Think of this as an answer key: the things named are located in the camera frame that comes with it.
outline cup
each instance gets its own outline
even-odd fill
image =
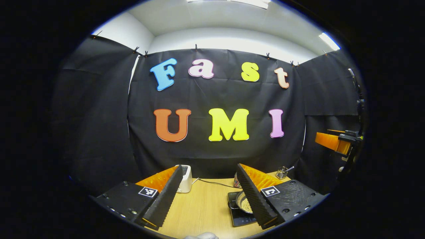
[[[239,184],[238,173],[235,173],[235,180],[233,181],[233,186],[237,188],[241,188],[242,186]]]

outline ceiling light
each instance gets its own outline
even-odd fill
[[[340,47],[325,33],[319,35],[319,37],[326,42],[334,51],[339,50]]]
[[[199,2],[204,0],[187,0],[188,3],[190,2]],[[249,5],[257,6],[263,9],[267,9],[269,7],[269,2],[271,0],[227,0],[231,2],[238,2],[238,3],[246,3]]]

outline clip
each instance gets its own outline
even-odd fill
[[[102,32],[103,30],[101,30],[97,35],[99,35],[101,32]],[[94,38],[96,38],[97,37],[97,35],[96,36],[94,36],[93,38],[92,38],[92,40],[94,39]]]

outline wooden table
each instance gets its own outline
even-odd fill
[[[205,180],[233,186],[233,178]],[[232,215],[227,206],[227,193],[241,190],[242,188],[229,188],[197,180],[189,193],[176,194],[163,226],[158,231],[153,231],[178,239],[204,232],[214,233],[219,239],[239,239],[274,228],[263,230],[257,222],[233,226]]]

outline black fabric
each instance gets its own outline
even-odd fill
[[[305,115],[358,115],[359,99],[348,68],[358,69],[342,51],[321,55],[297,67],[302,79]]]
[[[174,84],[157,91],[156,78],[150,69],[170,58],[176,73]],[[192,77],[188,69],[195,59],[208,59],[214,64],[211,79]],[[256,63],[260,79],[243,81],[241,65]],[[282,67],[288,73],[290,87],[278,84],[274,70]],[[231,178],[236,165],[243,163],[265,172],[282,165],[291,166],[299,158],[304,137],[304,109],[300,78],[289,63],[241,51],[198,49],[165,51],[140,57],[130,85],[128,103],[130,138],[144,176],[185,164],[192,176]],[[180,142],[165,142],[156,135],[156,109],[169,109],[169,132],[178,131],[177,109],[189,109],[188,133]],[[210,142],[212,116],[208,111],[222,108],[231,119],[236,109],[249,111],[249,139]],[[271,138],[272,119],[269,110],[281,109],[285,135]]]
[[[70,176],[93,195],[141,179],[128,137],[127,101],[138,54],[88,37],[64,61],[52,99],[52,132]]]
[[[315,142],[316,133],[327,129],[357,131],[356,116],[306,116],[306,137],[303,152],[294,170],[299,180],[321,194],[330,193],[338,184],[338,169],[345,165],[341,156]]]

